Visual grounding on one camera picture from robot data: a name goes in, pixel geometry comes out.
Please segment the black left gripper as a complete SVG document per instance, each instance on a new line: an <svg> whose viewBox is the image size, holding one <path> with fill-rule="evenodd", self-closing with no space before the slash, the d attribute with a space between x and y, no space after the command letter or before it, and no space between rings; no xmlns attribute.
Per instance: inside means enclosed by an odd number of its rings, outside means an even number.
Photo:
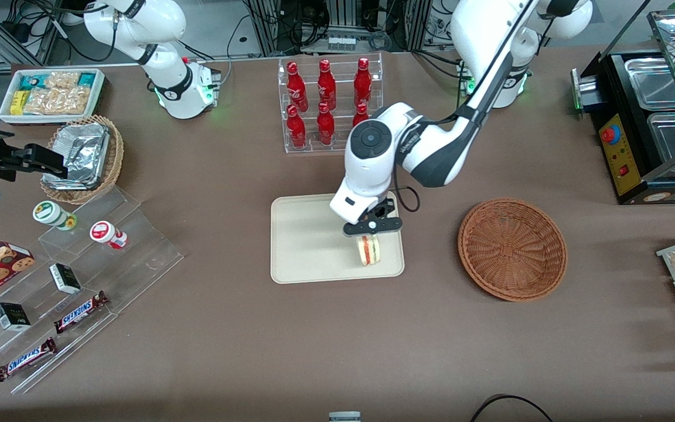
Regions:
<svg viewBox="0 0 675 422"><path fill-rule="evenodd" d="M396 211L396 200L393 198L385 198L380 203L377 204L374 208L370 209L370 221L372 222L383 222L386 219L390 218L390 213ZM382 238L381 233L377 233L375 238L380 240ZM367 240L365 235L359 237L359 242L364 242Z"/></svg>

